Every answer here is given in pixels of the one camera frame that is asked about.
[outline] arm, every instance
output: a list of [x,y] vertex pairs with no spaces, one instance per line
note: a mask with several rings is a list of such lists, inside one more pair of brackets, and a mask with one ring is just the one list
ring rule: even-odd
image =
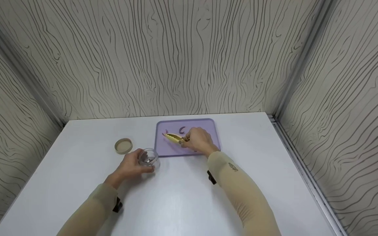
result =
[[208,157],[208,169],[237,211],[246,236],[281,235],[261,190],[231,158],[219,151],[205,130],[191,128],[181,143],[182,147]]
[[110,174],[103,184],[96,187],[88,199],[72,214],[60,229],[58,236],[93,236],[103,226],[111,214],[121,183],[141,173],[151,173],[153,167],[138,164],[138,155],[142,149],[128,153],[119,167]]

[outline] patterned wallpaper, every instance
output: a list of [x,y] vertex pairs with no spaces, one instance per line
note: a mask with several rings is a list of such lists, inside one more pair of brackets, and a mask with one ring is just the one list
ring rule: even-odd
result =
[[59,132],[0,57],[0,220]]
[[378,235],[378,0],[339,0],[282,125],[351,236]]
[[318,0],[0,0],[69,119],[273,113]]

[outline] sleeve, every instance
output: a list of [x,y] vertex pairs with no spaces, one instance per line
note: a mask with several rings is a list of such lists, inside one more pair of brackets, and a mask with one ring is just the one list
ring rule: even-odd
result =
[[96,235],[111,214],[116,197],[116,189],[107,184],[99,184],[88,199],[69,217],[57,235]]
[[255,182],[225,153],[208,157],[208,168],[237,211],[246,236],[280,236],[267,200]]

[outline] hand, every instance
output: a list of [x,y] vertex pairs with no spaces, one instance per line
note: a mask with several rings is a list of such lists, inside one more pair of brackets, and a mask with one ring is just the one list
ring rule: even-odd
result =
[[125,179],[141,176],[142,173],[152,173],[154,171],[153,166],[141,166],[138,163],[138,156],[142,151],[138,148],[126,154],[117,169],[106,178],[105,183],[118,189]]
[[181,143],[182,148],[190,148],[194,151],[199,151],[206,157],[209,157],[211,153],[219,151],[216,145],[214,145],[211,135],[201,127],[191,128],[186,133],[186,141]]

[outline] purple cutting board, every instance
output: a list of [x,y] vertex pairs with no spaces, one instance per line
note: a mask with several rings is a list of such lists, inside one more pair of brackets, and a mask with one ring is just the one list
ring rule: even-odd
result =
[[[182,131],[184,134],[179,133],[179,129],[185,127]],[[170,142],[162,135],[167,130],[169,133],[184,136],[191,127],[201,127],[211,134],[214,144],[220,149],[220,142],[215,128],[215,123],[212,119],[191,119],[191,120],[174,120],[174,121],[160,121],[157,123],[156,129],[156,143],[154,149],[159,157],[174,157],[174,156],[187,156],[187,155],[201,155],[201,153],[190,150],[189,148],[181,148],[179,144]]]

